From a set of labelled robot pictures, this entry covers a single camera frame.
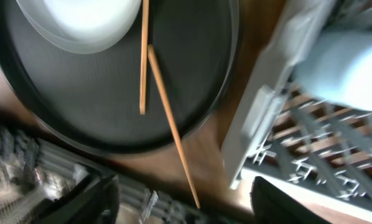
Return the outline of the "light grey plate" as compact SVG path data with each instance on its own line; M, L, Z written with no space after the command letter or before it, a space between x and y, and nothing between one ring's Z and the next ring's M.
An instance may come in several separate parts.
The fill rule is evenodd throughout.
M71 53L93 54L126 35L141 0L17 0L17 4L51 44Z

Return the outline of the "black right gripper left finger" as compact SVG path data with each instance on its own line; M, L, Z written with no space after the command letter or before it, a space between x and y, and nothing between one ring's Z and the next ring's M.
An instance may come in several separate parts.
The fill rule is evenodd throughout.
M120 206L119 180L115 175L89 174L75 188L54 201L32 223L116 223Z

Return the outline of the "blue plastic cup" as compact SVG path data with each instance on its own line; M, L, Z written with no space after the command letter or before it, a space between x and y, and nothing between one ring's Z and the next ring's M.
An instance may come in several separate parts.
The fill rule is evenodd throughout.
M372 111L372 32L322 33L292 78L313 98Z

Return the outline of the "wooden chopstick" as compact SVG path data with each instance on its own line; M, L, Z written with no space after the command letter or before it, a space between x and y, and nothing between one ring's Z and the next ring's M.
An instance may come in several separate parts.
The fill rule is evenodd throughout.
M168 120L168 123L169 123L169 126L170 126L172 137L174 139L174 143L176 145L176 148L177 148L182 166L183 166L184 171L185 171L185 175L187 177L187 181L188 181L190 190L191 190L192 195L193 195L193 199L195 201L196 207L198 209L200 209L201 208L200 201L198 199L197 191L195 189L195 185L194 185L192 176L191 176L189 168L188 168L187 158L186 158L185 153L184 153L184 149L183 149L183 146L182 146L182 141L181 141L181 138L180 138L180 134L179 134L179 131L177 129L177 125L176 125L176 122L175 122L175 118L173 116L172 109L170 107L169 98L167 96L167 91L165 89L164 81L162 79L162 75L161 75L161 71L160 71L160 68L159 68L157 56L156 56L154 47L152 45L147 46L147 56L148 56L148 59L149 59L149 62L150 62L151 68L152 68L152 72L153 72L153 75L154 75L154 79L156 81L156 85L157 85L157 89L158 89L159 94L160 94L160 98L162 100L162 105L164 107L164 111L165 111L165 114L166 114L166 117L167 117L167 120Z
M146 112L146 80L147 80L147 42L149 27L149 0L142 1L142 31L141 31L141 74L140 74L140 114Z

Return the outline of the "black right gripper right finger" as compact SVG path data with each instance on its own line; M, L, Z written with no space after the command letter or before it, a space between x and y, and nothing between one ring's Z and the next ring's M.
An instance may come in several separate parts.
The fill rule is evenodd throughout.
M254 217L258 224L328 223L263 177L254 178L250 197Z

